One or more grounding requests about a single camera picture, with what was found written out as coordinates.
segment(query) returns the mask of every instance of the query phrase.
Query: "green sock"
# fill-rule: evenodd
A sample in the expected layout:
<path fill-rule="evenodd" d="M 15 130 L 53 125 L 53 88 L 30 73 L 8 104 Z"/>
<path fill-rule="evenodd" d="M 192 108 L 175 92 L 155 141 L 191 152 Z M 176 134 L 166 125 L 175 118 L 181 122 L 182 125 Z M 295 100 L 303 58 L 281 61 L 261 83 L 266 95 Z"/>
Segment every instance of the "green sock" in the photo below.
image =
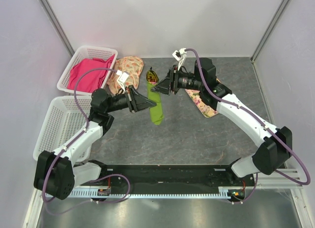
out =
<path fill-rule="evenodd" d="M 147 81 L 148 99 L 157 103 L 156 106 L 150 108 L 150 117 L 151 121 L 158 126 L 159 124 L 161 124 L 164 116 L 162 110 L 161 96 L 159 95 L 159 93 L 151 92 L 151 88 L 153 86 L 153 84 L 150 84 Z"/>

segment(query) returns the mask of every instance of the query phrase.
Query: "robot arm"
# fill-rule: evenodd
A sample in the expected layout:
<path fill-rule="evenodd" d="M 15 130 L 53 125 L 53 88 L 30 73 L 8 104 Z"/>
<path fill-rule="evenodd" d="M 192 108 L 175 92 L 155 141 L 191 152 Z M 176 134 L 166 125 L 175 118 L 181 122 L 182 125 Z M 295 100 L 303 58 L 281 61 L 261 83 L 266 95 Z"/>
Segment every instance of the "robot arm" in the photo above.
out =
<path fill-rule="evenodd" d="M 53 166 L 48 178 L 46 193 L 59 199 L 65 199 L 74 187 L 99 178 L 102 169 L 105 169 L 103 163 L 95 160 L 79 166 L 75 166 L 75 163 L 88 147 L 110 129 L 114 117 L 108 113 L 124 108 L 129 108 L 130 112 L 138 112 L 155 105 L 155 102 L 139 94 L 133 86 L 127 87 L 124 94 L 114 97 L 108 95 L 104 89 L 95 90 L 92 93 L 88 128 L 84 125 L 80 131 L 54 152 L 43 151 L 39 155 L 34 187 L 43 190 L 48 169 L 62 150 L 65 152 Z"/>
<path fill-rule="evenodd" d="M 258 147 L 257 152 L 246 158 L 238 159 L 229 166 L 227 170 L 230 174 L 230 180 L 233 181 L 235 178 L 243 178 L 246 175 L 257 172 L 270 175 L 288 160 L 291 156 L 290 153 L 266 129 L 269 128 L 290 148 L 292 148 L 292 132 L 287 127 L 279 129 L 257 116 L 241 103 L 230 89 L 217 80 L 216 67 L 213 65 L 212 60 L 200 58 L 202 73 L 208 87 L 215 96 L 223 99 L 223 101 L 218 101 L 205 89 L 197 61 L 195 62 L 194 73 L 182 71 L 185 56 L 181 57 L 183 49 L 180 50 L 181 52 L 176 51 L 176 54 L 173 54 L 178 61 L 181 61 L 180 65 L 172 66 L 167 76 L 157 83 L 152 88 L 152 91 L 169 95 L 171 93 L 177 94 L 179 89 L 199 90 L 199 96 L 206 105 L 229 118 L 252 139 Z M 235 103 L 235 106 L 225 103 L 224 100 Z M 266 126 L 261 126 L 252 115 L 240 109 L 240 107 L 248 109 Z"/>

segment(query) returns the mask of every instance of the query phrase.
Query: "cable clip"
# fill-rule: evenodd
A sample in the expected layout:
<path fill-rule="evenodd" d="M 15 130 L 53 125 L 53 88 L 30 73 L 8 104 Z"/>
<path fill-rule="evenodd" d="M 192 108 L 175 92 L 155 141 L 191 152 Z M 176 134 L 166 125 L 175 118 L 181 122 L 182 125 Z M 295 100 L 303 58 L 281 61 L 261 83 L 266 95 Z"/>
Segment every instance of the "cable clip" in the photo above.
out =
<path fill-rule="evenodd" d="M 187 57 L 186 48 L 181 48 L 179 49 L 179 51 L 176 50 L 175 52 L 173 52 L 173 57 L 179 62 L 178 69 L 180 69 Z"/>
<path fill-rule="evenodd" d="M 122 88 L 123 92 L 125 93 L 126 92 L 125 82 L 129 78 L 129 73 L 118 70 L 116 74 L 119 76 L 119 78 L 117 79 L 117 83 Z"/>

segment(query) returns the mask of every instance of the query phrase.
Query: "beige floral fabric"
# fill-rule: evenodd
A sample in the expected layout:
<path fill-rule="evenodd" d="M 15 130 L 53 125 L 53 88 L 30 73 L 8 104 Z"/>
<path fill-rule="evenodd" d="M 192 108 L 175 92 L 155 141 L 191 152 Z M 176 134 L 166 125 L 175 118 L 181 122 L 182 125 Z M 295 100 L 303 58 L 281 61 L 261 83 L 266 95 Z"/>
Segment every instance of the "beige floral fabric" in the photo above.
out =
<path fill-rule="evenodd" d="M 187 90 L 186 89 L 187 94 L 189 95 L 189 97 L 192 99 L 192 101 L 195 103 L 195 105 L 198 107 L 198 109 L 200 110 L 200 112 L 207 118 L 212 117 L 214 115 L 217 115 L 218 112 L 215 111 L 214 109 L 212 109 L 211 107 L 207 106 L 206 104 L 204 104 L 200 97 L 199 97 L 199 91 L 197 90 Z"/>
<path fill-rule="evenodd" d="M 139 77 L 143 69 L 143 60 L 139 57 L 124 57 L 116 60 L 115 70 L 127 71 L 130 76 L 125 82 L 126 86 L 133 85 L 135 89 L 139 86 Z M 110 92 L 117 94 L 121 87 L 117 83 L 118 75 L 112 74 L 107 81 Z"/>

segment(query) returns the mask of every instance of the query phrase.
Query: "white plastic basket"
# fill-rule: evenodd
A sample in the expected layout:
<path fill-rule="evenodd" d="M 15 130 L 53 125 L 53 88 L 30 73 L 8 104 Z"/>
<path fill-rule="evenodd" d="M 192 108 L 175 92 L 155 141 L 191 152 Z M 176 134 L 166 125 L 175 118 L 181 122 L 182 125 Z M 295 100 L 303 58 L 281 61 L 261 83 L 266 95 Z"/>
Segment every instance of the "white plastic basket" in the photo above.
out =
<path fill-rule="evenodd" d="M 73 90 L 67 89 L 68 83 L 69 83 L 69 77 L 70 77 L 70 71 L 71 69 L 78 63 L 80 63 L 83 59 L 85 58 L 100 58 L 103 60 L 107 60 L 111 56 L 115 55 L 113 63 L 111 64 L 110 68 L 114 67 L 115 60 L 117 58 L 117 51 L 114 49 L 106 48 L 106 47 L 93 47 L 93 46 L 81 46 L 76 50 L 74 53 L 73 57 L 71 58 L 69 64 L 65 68 L 62 76 L 60 77 L 58 83 L 57 83 L 57 88 L 61 91 L 71 93 L 73 94 Z M 104 82 L 101 86 L 101 88 L 104 88 L 109 76 L 111 75 L 112 72 L 107 72 Z M 77 91 L 78 95 L 91 95 L 91 93 L 86 93 L 86 92 L 81 92 Z"/>
<path fill-rule="evenodd" d="M 90 96 L 78 96 L 78 102 L 84 112 L 89 115 L 91 108 Z M 84 125 L 85 118 L 74 101 L 74 96 L 63 96 L 53 99 L 48 108 L 41 127 L 33 158 L 37 161 L 41 152 L 53 152 L 67 142 Z M 79 158 L 82 162 L 90 156 L 89 147 Z"/>

